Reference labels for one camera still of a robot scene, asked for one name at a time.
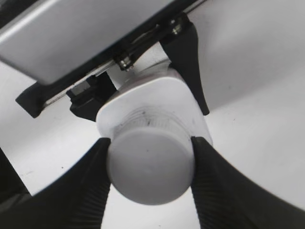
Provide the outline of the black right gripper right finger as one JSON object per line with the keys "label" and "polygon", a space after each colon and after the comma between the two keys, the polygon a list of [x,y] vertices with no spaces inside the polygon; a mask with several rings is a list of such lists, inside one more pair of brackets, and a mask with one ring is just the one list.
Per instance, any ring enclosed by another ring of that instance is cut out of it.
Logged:
{"label": "black right gripper right finger", "polygon": [[191,190],[202,229],[303,229],[304,210],[263,189],[203,137],[192,137]]}

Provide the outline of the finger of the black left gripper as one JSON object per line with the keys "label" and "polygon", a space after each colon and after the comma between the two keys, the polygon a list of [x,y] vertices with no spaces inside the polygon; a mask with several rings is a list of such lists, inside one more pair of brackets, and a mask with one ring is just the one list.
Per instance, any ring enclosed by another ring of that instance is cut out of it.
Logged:
{"label": "finger of the black left gripper", "polygon": [[161,46],[175,69],[190,88],[203,115],[209,114],[200,76],[198,34],[190,21],[181,24],[181,31],[161,40]]}

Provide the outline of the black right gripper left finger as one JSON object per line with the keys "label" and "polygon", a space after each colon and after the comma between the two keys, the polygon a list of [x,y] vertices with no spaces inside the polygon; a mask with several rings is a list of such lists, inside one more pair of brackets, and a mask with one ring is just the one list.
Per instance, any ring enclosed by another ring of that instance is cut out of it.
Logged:
{"label": "black right gripper left finger", "polygon": [[110,139],[100,138],[64,175],[0,215],[2,229],[99,229],[110,191]]}

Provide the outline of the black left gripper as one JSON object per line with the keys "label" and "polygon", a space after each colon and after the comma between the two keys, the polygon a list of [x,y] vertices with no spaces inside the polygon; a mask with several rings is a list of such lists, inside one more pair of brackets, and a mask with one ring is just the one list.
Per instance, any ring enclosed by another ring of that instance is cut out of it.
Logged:
{"label": "black left gripper", "polygon": [[31,117],[38,117],[49,105],[67,95],[71,101],[70,111],[77,117],[95,121],[98,110],[117,91],[107,71],[117,64],[126,71],[157,42],[175,37],[185,29],[189,19],[185,14],[161,24],[155,25],[117,52],[105,62],[94,61],[96,65],[89,71],[74,73],[59,82],[43,86],[35,83],[24,90],[16,102]]}

